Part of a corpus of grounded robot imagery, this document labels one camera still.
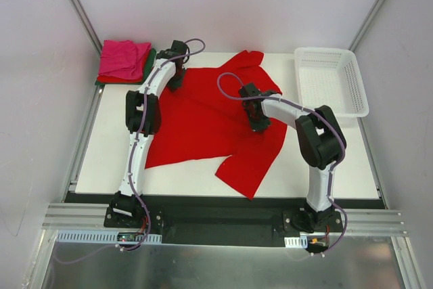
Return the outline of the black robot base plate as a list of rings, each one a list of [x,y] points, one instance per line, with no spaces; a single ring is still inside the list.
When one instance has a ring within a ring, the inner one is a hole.
[[[282,247],[285,238],[338,236],[341,214],[330,208],[319,219],[302,198],[114,195],[104,227],[158,234],[165,244]]]

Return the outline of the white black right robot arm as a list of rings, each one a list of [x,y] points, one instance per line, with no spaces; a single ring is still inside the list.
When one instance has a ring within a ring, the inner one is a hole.
[[[238,93],[253,131],[266,130],[271,118],[296,130],[300,153],[309,166],[309,191],[304,209],[290,223],[298,231],[320,231],[335,211],[331,199],[334,170],[346,149],[332,109],[326,105],[305,108],[275,91],[262,92],[254,83],[243,85]]]

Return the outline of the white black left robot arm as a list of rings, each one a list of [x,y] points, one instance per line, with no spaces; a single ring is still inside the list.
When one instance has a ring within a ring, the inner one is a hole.
[[[186,73],[184,63],[190,54],[186,42],[174,40],[169,49],[157,53],[154,67],[142,86],[126,94],[127,165],[106,210],[105,227],[145,227],[150,219],[141,195],[147,155],[161,125],[160,96],[166,88],[175,90],[181,86]]]

